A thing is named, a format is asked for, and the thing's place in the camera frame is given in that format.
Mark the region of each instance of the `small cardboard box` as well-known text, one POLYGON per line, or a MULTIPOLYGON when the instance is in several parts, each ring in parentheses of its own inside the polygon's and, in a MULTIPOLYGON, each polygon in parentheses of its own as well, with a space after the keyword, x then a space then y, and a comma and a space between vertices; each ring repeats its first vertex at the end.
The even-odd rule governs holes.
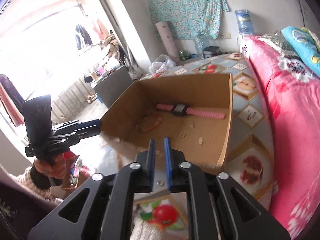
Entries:
POLYGON ((216 174, 226 160, 232 98, 231 74, 182 75, 137 81, 102 117, 102 136, 118 154, 131 161, 139 151, 148 148, 151 138, 156 142, 157 155, 163 155, 164 138, 170 137, 172 148, 182 151, 187 161, 205 172, 216 174), (157 111, 158 103, 186 104, 197 110, 224 113, 226 118, 175 116, 157 111), (152 131, 138 131, 139 119, 154 113, 161 116, 161 124, 152 131))

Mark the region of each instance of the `wall socket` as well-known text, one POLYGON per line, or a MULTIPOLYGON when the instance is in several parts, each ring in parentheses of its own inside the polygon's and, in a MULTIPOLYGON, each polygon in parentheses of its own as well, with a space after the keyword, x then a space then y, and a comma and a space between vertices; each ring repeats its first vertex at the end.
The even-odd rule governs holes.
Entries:
POLYGON ((221 34, 222 39, 231 39, 231 33, 223 33, 221 34))

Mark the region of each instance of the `bracelet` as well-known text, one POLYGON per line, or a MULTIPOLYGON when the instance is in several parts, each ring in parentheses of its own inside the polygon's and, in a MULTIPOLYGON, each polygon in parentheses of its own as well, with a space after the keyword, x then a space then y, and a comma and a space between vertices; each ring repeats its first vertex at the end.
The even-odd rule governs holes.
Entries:
POLYGON ((137 129, 139 132, 150 132, 150 131, 154 130, 155 128, 157 128, 157 127, 161 124, 161 122, 162 122, 162 118, 161 118, 161 116, 160 116, 159 114, 147 114, 147 115, 142 116, 142 117, 139 119, 139 121, 138 121, 138 123, 137 123, 137 125, 136 125, 136 129, 137 129), (153 117, 157 118, 158 120, 157 120, 156 123, 155 123, 153 126, 151 126, 151 127, 141 128, 141 127, 140 127, 140 124, 141 124, 142 120, 143 120, 144 118, 146 118, 147 116, 153 116, 153 117))

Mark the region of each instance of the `blue pillow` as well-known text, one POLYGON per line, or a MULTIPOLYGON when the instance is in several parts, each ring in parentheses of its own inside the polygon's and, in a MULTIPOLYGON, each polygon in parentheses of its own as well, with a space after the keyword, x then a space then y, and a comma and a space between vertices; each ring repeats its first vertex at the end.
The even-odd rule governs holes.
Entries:
POLYGON ((320 54, 312 37, 305 31, 292 26, 284 28, 281 33, 302 61, 320 77, 320 54))

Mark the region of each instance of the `pink roll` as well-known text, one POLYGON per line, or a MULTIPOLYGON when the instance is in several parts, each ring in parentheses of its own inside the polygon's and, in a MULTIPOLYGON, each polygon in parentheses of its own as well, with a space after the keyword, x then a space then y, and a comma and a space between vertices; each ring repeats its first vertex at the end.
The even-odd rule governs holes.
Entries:
POLYGON ((174 44, 174 40, 172 38, 169 26, 166 21, 159 22, 156 24, 158 32, 161 36, 161 39, 164 43, 164 46, 168 52, 168 56, 175 62, 179 62, 179 53, 174 44))

